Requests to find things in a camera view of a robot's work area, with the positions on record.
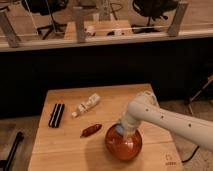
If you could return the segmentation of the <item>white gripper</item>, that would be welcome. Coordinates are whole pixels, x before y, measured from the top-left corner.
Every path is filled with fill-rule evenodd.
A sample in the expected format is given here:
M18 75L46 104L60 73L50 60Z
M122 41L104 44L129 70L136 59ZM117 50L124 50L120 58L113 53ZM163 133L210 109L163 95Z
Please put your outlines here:
M123 135L125 137L132 136L141 124L141 121L134 118L128 112L125 112L120 119L121 126L123 128Z

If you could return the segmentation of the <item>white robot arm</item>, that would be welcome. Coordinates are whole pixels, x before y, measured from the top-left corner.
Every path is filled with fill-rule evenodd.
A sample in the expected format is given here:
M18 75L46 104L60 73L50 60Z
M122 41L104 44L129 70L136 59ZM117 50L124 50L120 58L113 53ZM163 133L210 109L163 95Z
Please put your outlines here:
M213 152L213 122L162 109L156 96L149 91L139 93L128 103L120 119L121 134L130 136L142 121L174 132Z

